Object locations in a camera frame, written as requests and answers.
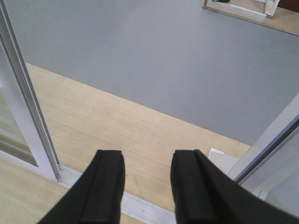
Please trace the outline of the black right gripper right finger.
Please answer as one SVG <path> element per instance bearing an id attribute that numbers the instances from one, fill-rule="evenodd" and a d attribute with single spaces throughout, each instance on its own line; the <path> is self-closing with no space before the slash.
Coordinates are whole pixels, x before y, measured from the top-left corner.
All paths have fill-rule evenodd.
<path id="1" fill-rule="evenodd" d="M 257 198 L 199 150 L 176 150 L 171 190 L 178 224 L 297 224 L 299 219 Z"/>

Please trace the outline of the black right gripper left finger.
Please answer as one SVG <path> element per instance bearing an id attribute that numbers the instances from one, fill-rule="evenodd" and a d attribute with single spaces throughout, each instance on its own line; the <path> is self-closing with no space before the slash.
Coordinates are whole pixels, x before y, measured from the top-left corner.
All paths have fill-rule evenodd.
<path id="1" fill-rule="evenodd" d="M 98 150 L 81 177 L 43 217 L 43 223 L 118 224 L 124 187 L 122 152 Z"/>

